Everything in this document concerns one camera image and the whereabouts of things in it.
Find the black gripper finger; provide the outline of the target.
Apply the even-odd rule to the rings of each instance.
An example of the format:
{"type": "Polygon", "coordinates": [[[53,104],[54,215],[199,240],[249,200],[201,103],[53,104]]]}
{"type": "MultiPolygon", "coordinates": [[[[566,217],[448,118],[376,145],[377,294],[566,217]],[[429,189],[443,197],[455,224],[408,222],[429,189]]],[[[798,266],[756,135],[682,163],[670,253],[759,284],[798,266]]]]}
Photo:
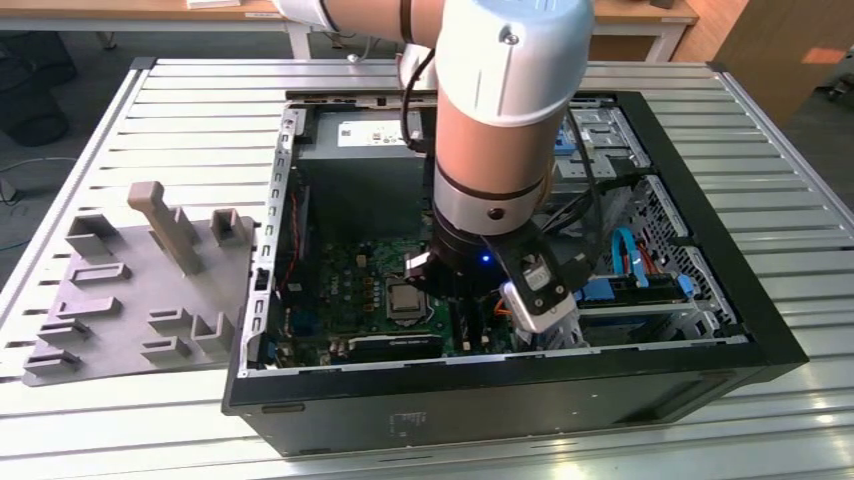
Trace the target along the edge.
{"type": "Polygon", "coordinates": [[[429,273],[431,252],[408,252],[404,255],[404,281],[425,294],[431,294],[435,290],[429,273]]]}

